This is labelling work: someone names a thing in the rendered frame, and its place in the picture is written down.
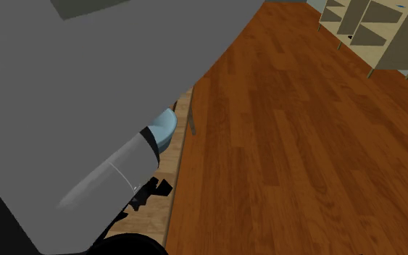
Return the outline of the light blue bowl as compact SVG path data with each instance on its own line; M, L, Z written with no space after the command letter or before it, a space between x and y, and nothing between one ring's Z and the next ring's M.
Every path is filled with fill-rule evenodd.
M159 153L165 151L170 145L177 124L176 114L167 108L148 125L158 145Z

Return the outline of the light wooden table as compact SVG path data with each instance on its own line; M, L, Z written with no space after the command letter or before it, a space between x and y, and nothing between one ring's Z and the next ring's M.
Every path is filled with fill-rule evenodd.
M192 88L180 95L175 108L178 125L168 149L160 154L159 169L154 173L154 177L160 181L166 180L172 187L176 186L178 180L188 123L192 119L192 100ZM109 229L107 237L122 233L140 233L153 238L164 246L170 226L174 198L175 190L172 190L167 197L150 196L146 205L141 206L137 212L128 206L125 210L128 213L127 217L116 222Z

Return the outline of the cream open shelf unit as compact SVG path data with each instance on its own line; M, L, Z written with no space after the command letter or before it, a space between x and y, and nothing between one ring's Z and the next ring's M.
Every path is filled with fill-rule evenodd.
M408 70L408 0L325 0L319 26L370 70Z

